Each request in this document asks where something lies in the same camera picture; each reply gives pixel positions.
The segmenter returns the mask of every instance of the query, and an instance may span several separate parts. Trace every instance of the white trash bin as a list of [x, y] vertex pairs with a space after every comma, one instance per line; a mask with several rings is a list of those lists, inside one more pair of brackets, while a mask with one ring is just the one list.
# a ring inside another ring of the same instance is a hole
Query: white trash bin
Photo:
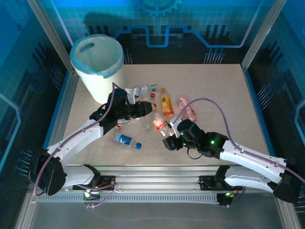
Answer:
[[107, 102], [112, 82], [125, 88], [123, 48], [114, 38], [95, 34], [78, 39], [71, 49], [70, 60], [98, 103]]

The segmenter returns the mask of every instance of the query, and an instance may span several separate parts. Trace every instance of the blue bottle cap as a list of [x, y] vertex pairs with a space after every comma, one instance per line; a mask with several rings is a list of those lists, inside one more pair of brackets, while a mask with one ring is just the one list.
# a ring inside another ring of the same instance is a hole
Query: blue bottle cap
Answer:
[[141, 149], [142, 144], [141, 144], [141, 143], [137, 143], [137, 144], [135, 144], [135, 147], [136, 147], [137, 149]]

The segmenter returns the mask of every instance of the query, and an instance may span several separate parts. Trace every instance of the yellow bottle label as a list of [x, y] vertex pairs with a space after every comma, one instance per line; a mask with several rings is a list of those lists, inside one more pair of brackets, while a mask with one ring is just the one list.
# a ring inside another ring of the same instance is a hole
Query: yellow bottle label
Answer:
[[168, 96], [164, 96], [161, 98], [162, 110], [164, 116], [173, 115], [173, 108], [171, 105], [171, 99]]

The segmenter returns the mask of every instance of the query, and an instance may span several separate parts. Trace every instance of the plastic bag liner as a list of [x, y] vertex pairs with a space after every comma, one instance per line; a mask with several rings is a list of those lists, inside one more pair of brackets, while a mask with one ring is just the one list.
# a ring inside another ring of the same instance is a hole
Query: plastic bag liner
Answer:
[[114, 75], [124, 64], [120, 43], [103, 34], [78, 39], [71, 49], [70, 59], [79, 71], [104, 79]]

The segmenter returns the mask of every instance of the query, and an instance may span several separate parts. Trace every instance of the table surface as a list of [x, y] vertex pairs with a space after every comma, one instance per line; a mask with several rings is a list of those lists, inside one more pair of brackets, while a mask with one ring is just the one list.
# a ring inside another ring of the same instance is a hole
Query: table surface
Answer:
[[[246, 81], [238, 64], [158, 64], [125, 65], [127, 88], [155, 84], [165, 87], [171, 96], [175, 114], [179, 113], [177, 99], [186, 95], [189, 100], [206, 97], [217, 102], [223, 109], [234, 140], [248, 148], [268, 154], [258, 123]], [[70, 135], [100, 106], [81, 80], [73, 99], [65, 137]], [[199, 101], [192, 105], [197, 113], [197, 125], [205, 132], [227, 135], [223, 118], [211, 103]], [[140, 150], [127, 147], [112, 140], [115, 130], [85, 147], [70, 164], [98, 165], [232, 165], [215, 158], [201, 157], [192, 160], [186, 149], [168, 151], [162, 143], [164, 138], [155, 129], [144, 131], [139, 120], [123, 126], [120, 133], [134, 137], [142, 143]], [[192, 157], [199, 154], [190, 150]]]

